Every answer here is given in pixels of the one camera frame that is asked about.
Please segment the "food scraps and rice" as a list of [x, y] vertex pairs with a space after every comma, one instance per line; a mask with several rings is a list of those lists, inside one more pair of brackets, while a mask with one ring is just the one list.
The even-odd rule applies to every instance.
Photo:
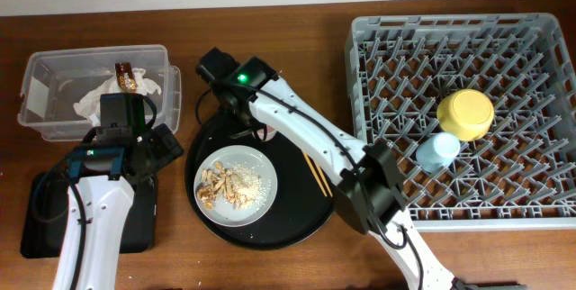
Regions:
[[243, 164], [224, 167], [216, 161], [211, 168], [203, 168], [196, 198], [207, 209], [213, 209], [218, 200], [231, 204], [235, 210], [247, 210], [265, 201], [263, 179]]

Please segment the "yellow plastic bowl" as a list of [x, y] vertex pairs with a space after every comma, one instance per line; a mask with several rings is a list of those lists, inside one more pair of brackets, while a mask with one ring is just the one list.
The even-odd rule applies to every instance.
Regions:
[[436, 111], [442, 130], [462, 141], [483, 138], [494, 116], [494, 106], [489, 97], [474, 89], [463, 89], [449, 95], [440, 102]]

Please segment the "gold brown snack wrapper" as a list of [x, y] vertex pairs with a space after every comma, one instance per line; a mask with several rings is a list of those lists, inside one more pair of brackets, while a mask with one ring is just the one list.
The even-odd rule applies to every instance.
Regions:
[[115, 64], [116, 81], [121, 89], [125, 93], [136, 93], [137, 92], [137, 82], [132, 71], [130, 62], [121, 62]]

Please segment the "black rectangular waste tray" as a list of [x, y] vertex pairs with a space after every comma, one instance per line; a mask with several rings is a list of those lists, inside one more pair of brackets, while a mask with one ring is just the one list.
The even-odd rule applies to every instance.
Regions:
[[[31, 184], [29, 204], [36, 204], [40, 213], [55, 216], [54, 222], [40, 222], [28, 209], [20, 246], [25, 258], [56, 258], [59, 256], [67, 226], [68, 183], [62, 173], [49, 176], [40, 173]], [[121, 237], [121, 253], [139, 253], [154, 245], [158, 178], [151, 177], [135, 186], [133, 205], [128, 213]]]

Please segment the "grey round plate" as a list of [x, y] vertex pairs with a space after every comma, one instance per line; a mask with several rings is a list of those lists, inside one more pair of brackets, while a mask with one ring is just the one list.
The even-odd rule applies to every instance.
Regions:
[[209, 221], [242, 227], [271, 208], [278, 179], [271, 161], [259, 150], [228, 146], [201, 162], [193, 179], [193, 202]]

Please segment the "light blue plastic cup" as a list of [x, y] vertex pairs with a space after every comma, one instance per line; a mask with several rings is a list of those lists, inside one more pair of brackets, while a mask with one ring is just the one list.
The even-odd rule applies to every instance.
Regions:
[[432, 173], [449, 166], [460, 148], [460, 141], [453, 134], [440, 132], [418, 146], [416, 161], [424, 171]]

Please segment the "round black serving tray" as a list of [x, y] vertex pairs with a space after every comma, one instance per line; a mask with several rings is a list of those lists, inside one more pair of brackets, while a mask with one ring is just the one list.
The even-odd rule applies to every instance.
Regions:
[[[305, 240], [328, 220], [332, 200], [324, 196], [301, 150], [282, 135], [258, 142], [251, 136], [231, 136], [247, 127], [232, 114], [219, 110], [202, 125], [193, 140], [185, 165], [185, 187], [190, 205], [200, 221], [221, 239], [247, 249], [281, 249]], [[196, 203], [193, 177], [201, 162], [227, 146], [242, 145], [263, 152], [277, 172], [279, 190], [271, 209], [260, 219], [242, 227], [225, 227], [212, 222]]]

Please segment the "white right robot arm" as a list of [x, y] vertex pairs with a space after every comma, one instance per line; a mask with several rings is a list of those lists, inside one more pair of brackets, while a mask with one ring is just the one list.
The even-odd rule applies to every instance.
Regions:
[[341, 131], [257, 57], [239, 64], [214, 48], [201, 57], [196, 72], [242, 122], [274, 128], [320, 165], [332, 184], [338, 215], [380, 243], [409, 288], [462, 288], [411, 220], [402, 195], [404, 177], [386, 144], [368, 145]]

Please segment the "wooden chopstick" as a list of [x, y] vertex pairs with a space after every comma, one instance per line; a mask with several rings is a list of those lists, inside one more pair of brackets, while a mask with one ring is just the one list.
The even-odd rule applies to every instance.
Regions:
[[312, 176], [316, 180], [321, 193], [324, 195], [324, 197], [327, 197], [328, 194], [324, 188], [323, 183], [320, 181], [320, 177], [318, 175], [318, 172], [316, 171], [315, 165], [312, 163], [312, 160], [310, 159], [310, 157], [306, 153], [303, 152], [302, 155], [304, 156], [304, 159], [305, 159], [305, 161], [306, 161], [306, 163], [310, 169], [310, 172], [312, 173]]
[[328, 195], [329, 195], [330, 197], [333, 197], [333, 194], [332, 194], [331, 188], [330, 188], [330, 186], [329, 186], [328, 180], [326, 179], [326, 177], [325, 177], [325, 175], [324, 175], [324, 171], [322, 170], [322, 168], [320, 167], [320, 165], [319, 165], [315, 160], [313, 160], [312, 163], [313, 163], [313, 164], [315, 165], [315, 167], [316, 167], [316, 171], [317, 171], [317, 173], [319, 174], [320, 181], [322, 182], [325, 191], [328, 192]]

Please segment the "grey dishwasher rack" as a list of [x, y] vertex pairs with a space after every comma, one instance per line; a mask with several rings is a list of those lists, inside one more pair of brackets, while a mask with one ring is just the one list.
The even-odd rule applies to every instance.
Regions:
[[[420, 231], [574, 227], [575, 70], [553, 15], [358, 17], [345, 61], [355, 136], [394, 150]], [[424, 171], [441, 100], [467, 88], [494, 106], [488, 133]]]

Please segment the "clear plastic waste bin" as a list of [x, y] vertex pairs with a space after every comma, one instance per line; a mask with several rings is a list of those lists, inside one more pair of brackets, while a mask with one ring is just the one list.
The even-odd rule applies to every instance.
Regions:
[[36, 52], [28, 60], [17, 116], [22, 126], [33, 128], [47, 141], [82, 140], [97, 122], [76, 113], [74, 104], [106, 81], [116, 78], [114, 65], [128, 62], [161, 92], [150, 99], [157, 107], [156, 125], [164, 123], [177, 132], [181, 113], [181, 73], [168, 60], [162, 45], [130, 45]]

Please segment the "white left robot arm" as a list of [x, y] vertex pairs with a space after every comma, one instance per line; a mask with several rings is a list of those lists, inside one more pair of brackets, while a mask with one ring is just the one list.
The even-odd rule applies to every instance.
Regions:
[[101, 95], [100, 126], [67, 154], [67, 227], [54, 288], [114, 287], [136, 186], [183, 155], [165, 124], [146, 119], [147, 109], [157, 108], [145, 95]]

